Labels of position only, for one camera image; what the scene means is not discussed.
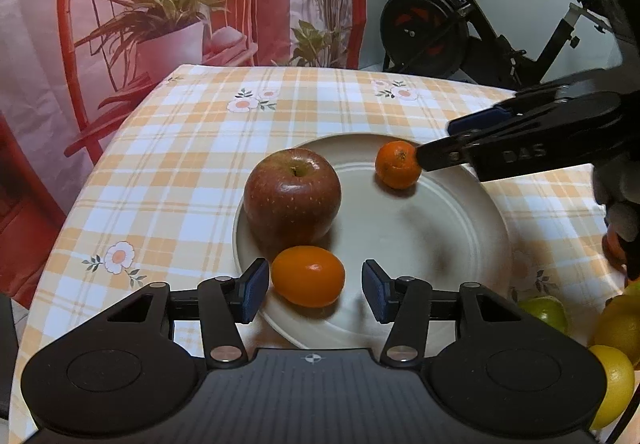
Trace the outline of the gloved right hand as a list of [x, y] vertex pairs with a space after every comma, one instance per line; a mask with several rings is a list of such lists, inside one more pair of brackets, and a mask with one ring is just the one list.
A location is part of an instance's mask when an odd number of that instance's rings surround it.
[[620, 155], [595, 165], [592, 187], [597, 204], [605, 206], [606, 225], [616, 234], [619, 257], [629, 281], [639, 278], [639, 156]]

